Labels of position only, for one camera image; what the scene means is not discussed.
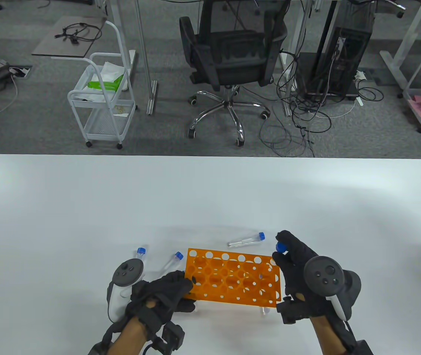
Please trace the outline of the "person's left hand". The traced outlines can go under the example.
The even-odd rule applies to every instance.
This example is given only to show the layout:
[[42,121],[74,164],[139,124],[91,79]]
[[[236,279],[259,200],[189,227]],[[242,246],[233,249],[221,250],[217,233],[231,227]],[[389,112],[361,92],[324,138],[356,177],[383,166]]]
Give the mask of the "person's left hand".
[[125,317],[128,320],[136,317],[147,327],[161,328],[171,321],[175,312],[195,311],[195,301],[186,298],[193,286],[193,281],[179,270],[151,282],[142,280],[132,287]]

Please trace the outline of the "person's right hand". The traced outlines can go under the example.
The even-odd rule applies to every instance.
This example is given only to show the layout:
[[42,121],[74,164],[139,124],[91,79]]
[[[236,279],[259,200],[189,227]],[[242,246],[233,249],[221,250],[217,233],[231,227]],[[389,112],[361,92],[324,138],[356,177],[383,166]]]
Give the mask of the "person's right hand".
[[299,313],[310,317],[336,316],[332,303],[315,294],[304,279],[304,267],[313,257],[318,256],[310,247],[288,230],[277,233],[276,240],[286,247],[286,253],[275,251],[272,258],[280,268],[285,281],[285,297],[279,307],[284,317]]

